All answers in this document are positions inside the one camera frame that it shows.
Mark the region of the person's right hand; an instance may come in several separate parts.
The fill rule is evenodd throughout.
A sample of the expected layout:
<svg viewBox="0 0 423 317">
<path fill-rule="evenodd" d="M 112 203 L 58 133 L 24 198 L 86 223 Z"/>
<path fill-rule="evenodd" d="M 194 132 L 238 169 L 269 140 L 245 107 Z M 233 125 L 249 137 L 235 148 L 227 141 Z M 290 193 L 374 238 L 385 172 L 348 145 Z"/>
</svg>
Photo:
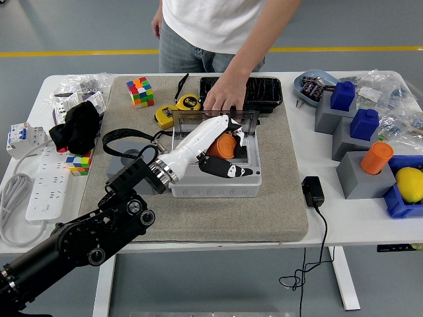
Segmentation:
<svg viewBox="0 0 423 317">
<path fill-rule="evenodd" d="M 161 36 L 162 23 L 163 23 L 163 16 L 156 14 L 151 22 L 151 27 L 153 30 L 153 34 L 157 39 L 159 39 Z"/>
</svg>

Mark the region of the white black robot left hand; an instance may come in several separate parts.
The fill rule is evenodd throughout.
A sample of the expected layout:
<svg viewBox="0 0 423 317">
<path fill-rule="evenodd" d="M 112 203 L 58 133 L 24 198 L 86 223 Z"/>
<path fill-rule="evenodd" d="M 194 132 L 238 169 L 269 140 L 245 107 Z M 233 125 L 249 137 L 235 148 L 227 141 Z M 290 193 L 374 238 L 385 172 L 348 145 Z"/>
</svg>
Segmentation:
<svg viewBox="0 0 423 317">
<path fill-rule="evenodd" d="M 242 125 L 230 116 L 220 115 L 207 119 L 190 132 L 174 150 L 159 155 L 150 168 L 165 184 L 181 181 L 188 166 L 194 163 L 198 164 L 202 172 L 221 178 L 240 178 L 254 174 L 250 168 L 242 168 L 223 158 L 206 154 L 212 143 L 228 131 L 235 133 L 240 143 L 243 142 Z"/>
</svg>

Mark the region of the person's left hand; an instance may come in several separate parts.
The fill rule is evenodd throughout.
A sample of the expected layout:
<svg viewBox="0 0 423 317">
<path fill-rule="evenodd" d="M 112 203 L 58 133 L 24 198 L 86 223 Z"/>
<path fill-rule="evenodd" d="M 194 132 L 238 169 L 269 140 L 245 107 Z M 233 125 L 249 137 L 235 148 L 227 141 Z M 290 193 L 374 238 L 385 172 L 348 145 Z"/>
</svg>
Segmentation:
<svg viewBox="0 0 423 317">
<path fill-rule="evenodd" d="M 208 92 L 204 110 L 243 110 L 248 78 L 249 75 L 224 72 Z"/>
</svg>

